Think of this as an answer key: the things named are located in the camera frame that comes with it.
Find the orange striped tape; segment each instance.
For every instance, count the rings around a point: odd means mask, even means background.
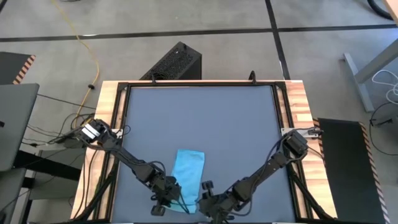
[[[319,120],[316,118],[313,118],[313,125],[316,128],[319,128]],[[319,144],[319,150],[322,156],[322,160],[323,160],[323,165],[325,165],[325,155],[323,154],[323,144],[322,144],[322,135],[319,135],[318,137],[318,144]]]
[[[363,139],[364,139],[364,142],[365,142],[365,145],[366,145],[366,150],[368,151],[369,163],[371,165],[371,169],[372,169],[372,172],[373,172],[374,184],[376,185],[376,188],[377,188],[377,194],[379,195],[379,200],[380,200],[381,210],[383,211],[384,221],[386,222],[386,224],[390,224],[390,218],[388,216],[386,203],[384,201],[384,195],[383,195],[383,192],[381,190],[379,176],[377,175],[376,165],[374,163],[371,147],[369,145],[368,134],[366,134],[365,125],[363,123],[359,123],[359,124],[361,125],[361,129],[362,129],[362,133],[363,133]]]
[[[22,68],[19,71],[18,75],[15,77],[15,80],[12,81],[12,84],[17,85],[17,84],[20,84],[22,82],[22,79],[24,79],[28,69],[30,68],[30,66],[32,66],[35,58],[36,58],[35,55],[31,55],[31,56],[29,56],[29,58],[27,58],[24,66],[22,66]]]

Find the gray tabletop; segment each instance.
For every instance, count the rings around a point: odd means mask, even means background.
[[[215,194],[260,168],[280,138],[269,86],[133,88],[126,124],[131,132],[124,138],[124,147],[147,162],[163,162],[168,175],[178,149],[204,152],[201,181],[212,180]],[[163,217],[152,216],[151,195],[122,164],[111,221],[208,221],[199,211],[187,215],[166,210]],[[257,188],[250,215],[232,222],[294,222],[286,170],[278,170]]]
[[[24,137],[38,84],[0,85],[0,171],[9,170]]]

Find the white cable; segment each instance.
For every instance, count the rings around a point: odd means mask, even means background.
[[[387,72],[387,73],[390,73],[391,75],[393,75],[393,76],[397,79],[397,83],[393,85],[393,84],[390,84],[390,83],[375,81],[374,78],[375,78],[378,74],[380,74],[381,72]],[[386,93],[386,99],[387,99],[390,103],[393,103],[393,104],[395,104],[395,105],[398,105],[398,103],[396,103],[395,101],[393,101],[393,100],[391,100],[391,99],[389,98],[389,93],[390,93],[390,92],[393,92],[393,93],[395,94],[395,96],[398,96],[398,76],[397,76],[396,74],[394,74],[394,73],[392,73],[392,72],[390,72],[390,71],[388,71],[388,70],[380,70],[380,71],[376,72],[376,74],[373,75],[373,77],[372,77],[372,82],[373,82],[373,83],[377,83],[377,84],[392,86],[392,89],[390,89],[390,90],[387,91],[387,93]]]

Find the yellow cable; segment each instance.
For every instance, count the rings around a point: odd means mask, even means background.
[[[60,6],[57,4],[57,2],[56,2],[55,0],[51,0],[51,2],[52,2],[52,4],[54,4],[54,6],[60,11],[60,13],[61,13],[61,15],[62,15],[62,17],[63,17],[63,20],[65,20],[65,21],[68,23],[68,25],[70,26],[70,28],[71,28],[73,34],[76,36],[77,40],[79,40],[79,42],[80,42],[81,44],[83,44],[83,45],[87,48],[88,53],[90,53],[90,55],[93,57],[93,60],[94,60],[95,65],[96,65],[96,67],[97,67],[97,74],[95,75],[95,78],[94,78],[94,80],[93,80],[93,82],[92,82],[91,84],[92,84],[92,85],[95,85],[95,83],[97,82],[97,79],[98,79],[98,77],[99,77],[99,75],[100,75],[100,65],[99,65],[99,63],[98,63],[97,58],[95,57],[95,54],[93,53],[93,51],[90,49],[90,47],[89,47],[86,43],[84,43],[82,40],[80,40],[79,35],[77,34],[77,32],[76,32],[76,30],[75,30],[75,27],[73,26],[72,22],[69,20],[68,16],[67,16],[67,15],[65,14],[65,12],[60,8]],[[81,104],[80,104],[79,110],[77,111],[76,117],[79,116],[79,114],[80,114],[80,112],[81,112],[81,109],[83,108],[84,104],[86,103],[87,96],[88,96],[88,94],[90,93],[90,91],[91,91],[91,88],[89,88],[89,89],[87,90],[87,93],[86,93],[85,97],[83,98],[83,101],[82,101]],[[77,119],[75,120],[74,128],[75,128],[76,126],[77,126]]]

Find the desk leg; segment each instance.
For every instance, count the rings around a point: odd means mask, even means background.
[[[43,159],[40,156],[19,150],[14,161],[14,167],[24,167],[36,172],[50,174],[56,177],[62,177],[70,180],[79,181],[80,169],[54,162],[49,159]]]
[[[35,179],[31,177],[25,177],[22,187],[27,189],[32,189],[33,185],[35,184]]]
[[[30,208],[32,208],[33,200],[28,200],[25,206],[24,214],[22,215],[21,224],[27,224],[27,218],[29,217]]]
[[[376,72],[384,68],[388,63],[393,61],[398,57],[398,39],[395,40],[390,46],[383,50],[378,56],[376,56],[372,61],[370,61],[364,68],[360,71],[356,68],[351,55],[344,53],[344,59],[351,72],[350,75],[354,77],[355,86],[362,99],[362,103],[365,107],[366,112],[374,111],[373,104],[369,97],[368,90],[365,87],[364,82],[371,78]]]

